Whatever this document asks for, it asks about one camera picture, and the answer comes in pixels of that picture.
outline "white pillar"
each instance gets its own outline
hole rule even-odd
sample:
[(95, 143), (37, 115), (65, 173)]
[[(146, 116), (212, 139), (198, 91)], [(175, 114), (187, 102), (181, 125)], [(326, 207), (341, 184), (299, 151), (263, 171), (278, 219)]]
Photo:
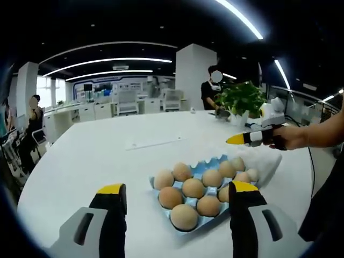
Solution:
[(56, 106), (56, 79), (51, 79), (52, 106)]
[(196, 110), (204, 109), (200, 87), (209, 79), (209, 66), (216, 64), (216, 52), (196, 44), (191, 44), (177, 52), (176, 90), (184, 91), (184, 97)]
[(66, 82), (66, 103), (69, 103), (73, 100), (73, 84)]
[(27, 62), (19, 68), (17, 79), (17, 116), (28, 115), (28, 100), (36, 94), (38, 64)]

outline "monitor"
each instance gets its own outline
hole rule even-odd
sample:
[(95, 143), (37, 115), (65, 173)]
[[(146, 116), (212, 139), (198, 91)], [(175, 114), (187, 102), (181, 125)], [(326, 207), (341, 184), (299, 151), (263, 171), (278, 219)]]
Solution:
[(92, 91), (92, 84), (84, 84), (84, 91)]

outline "person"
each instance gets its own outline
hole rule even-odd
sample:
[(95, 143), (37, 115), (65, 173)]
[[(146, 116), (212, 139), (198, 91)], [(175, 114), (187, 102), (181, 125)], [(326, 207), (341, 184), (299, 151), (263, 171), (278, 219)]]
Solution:
[[(280, 135), (285, 139), (288, 150), (303, 147), (325, 148), (342, 143), (344, 141), (344, 96), (340, 112), (325, 122), (307, 127), (283, 126), (275, 129), (274, 135)], [(305, 241), (315, 241), (305, 257), (326, 257), (328, 245), (334, 249), (341, 247), (338, 241), (344, 229), (343, 170), (344, 153), (341, 153), (328, 179), (311, 200), (309, 210), (299, 230), (299, 235)]]
[[(39, 95), (33, 95), (30, 98), (29, 105), (30, 105), (30, 118), (28, 120), (28, 127), (25, 130), (25, 136), (21, 140), (18, 153), (21, 160), (21, 165), (23, 169), (28, 171), (29, 173), (32, 172), (34, 168), (34, 162), (32, 160), (30, 152), (35, 148), (37, 145), (32, 137), (32, 132), (42, 129), (43, 126), (43, 111), (38, 106), (40, 101)], [(39, 132), (35, 134), (35, 138), (38, 140), (42, 140), (44, 138), (44, 133)]]
[(215, 95), (222, 92), (222, 88), (218, 83), (213, 82), (211, 74), (219, 70), (217, 66), (210, 66), (208, 68), (209, 80), (202, 83), (201, 98), (203, 101), (204, 110), (218, 110), (220, 107), (215, 103)]
[(5, 125), (6, 125), (6, 131), (10, 132), (13, 129), (15, 129), (15, 123), (13, 119), (13, 109), (9, 106), (8, 99), (5, 99), (3, 102), (3, 105), (5, 106)]
[(16, 130), (15, 127), (15, 121), (13, 116), (15, 115), (12, 108), (9, 106), (8, 99), (5, 99), (3, 102), (3, 105), (5, 107), (5, 126), (6, 131), (8, 134), (8, 138), (6, 142), (3, 142), (3, 148), (7, 157), (7, 160), (9, 162), (15, 162), (16, 161), (16, 151), (17, 151), (17, 145), (16, 141), (19, 139), (19, 132)]

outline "brown egg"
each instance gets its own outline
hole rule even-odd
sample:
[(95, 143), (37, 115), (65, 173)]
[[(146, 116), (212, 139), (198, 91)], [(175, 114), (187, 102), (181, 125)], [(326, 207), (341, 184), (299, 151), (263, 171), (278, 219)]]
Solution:
[(172, 174), (177, 181), (181, 182), (192, 177), (190, 167), (182, 162), (175, 164)]
[(199, 179), (190, 178), (183, 183), (182, 191), (187, 197), (200, 199), (204, 195), (204, 186)]
[(182, 231), (190, 231), (197, 226), (198, 214), (186, 204), (175, 206), (170, 214), (172, 224)]
[(248, 174), (249, 178), (251, 179), (252, 182), (257, 182), (259, 179), (259, 172), (255, 168), (250, 168), (249, 170), (246, 171)]
[(238, 171), (245, 171), (245, 164), (241, 157), (236, 157), (235, 159), (231, 160), (233, 167)]
[(222, 176), (216, 169), (208, 169), (202, 176), (202, 183), (206, 187), (220, 187)]
[(250, 183), (251, 182), (251, 178), (249, 177), (249, 175), (246, 172), (238, 173), (235, 176), (234, 180), (242, 181), (242, 182), (246, 182), (246, 183)]
[(230, 178), (234, 178), (235, 175), (237, 174), (236, 169), (228, 160), (221, 162), (219, 172), (222, 177), (230, 177)]
[(215, 217), (220, 213), (220, 206), (218, 198), (207, 195), (197, 202), (197, 211), (201, 216)]
[(230, 190), (230, 186), (227, 185), (219, 191), (220, 202), (222, 202), (222, 203), (229, 203), (230, 202), (229, 190)]
[(163, 169), (154, 178), (154, 189), (161, 190), (164, 187), (171, 187), (174, 183), (172, 171)]
[(159, 202), (166, 209), (173, 209), (183, 203), (182, 193), (173, 187), (165, 187), (159, 193)]

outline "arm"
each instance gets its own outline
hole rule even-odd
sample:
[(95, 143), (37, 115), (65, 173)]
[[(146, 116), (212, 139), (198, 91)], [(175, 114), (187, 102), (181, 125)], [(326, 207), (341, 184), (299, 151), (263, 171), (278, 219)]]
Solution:
[(201, 87), (202, 99), (208, 102), (214, 109), (218, 109), (218, 105), (209, 97), (210, 96), (210, 86), (207, 83), (203, 83)]
[(344, 105), (338, 114), (323, 123), (305, 127), (283, 126), (274, 130), (274, 135), (285, 139), (287, 149), (325, 148), (340, 144), (344, 141)]
[(206, 98), (205, 100), (206, 100), (206, 101), (209, 103), (209, 105), (211, 105), (215, 110), (219, 108), (219, 106), (216, 105), (215, 102), (214, 102), (210, 97)]
[(310, 147), (331, 147), (344, 141), (344, 105), (338, 114), (321, 124), (305, 128), (307, 145)]

